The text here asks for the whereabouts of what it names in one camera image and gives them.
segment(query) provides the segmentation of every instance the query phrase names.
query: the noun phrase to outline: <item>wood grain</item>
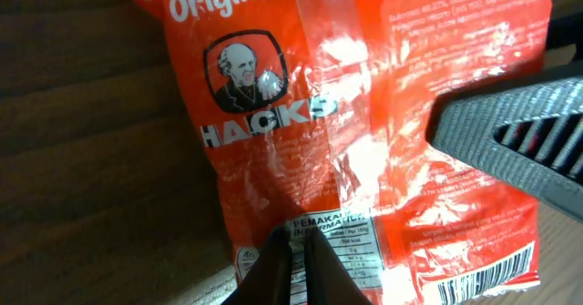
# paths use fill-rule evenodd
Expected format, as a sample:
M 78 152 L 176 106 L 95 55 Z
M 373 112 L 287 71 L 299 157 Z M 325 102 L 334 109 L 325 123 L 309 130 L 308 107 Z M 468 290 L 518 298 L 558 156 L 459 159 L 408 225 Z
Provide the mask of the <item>wood grain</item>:
M 482 303 L 583 300 L 583 227 L 546 207 L 540 227 L 543 286 Z M 0 0 L 0 304 L 213 303 L 230 261 L 159 22 L 129 0 Z

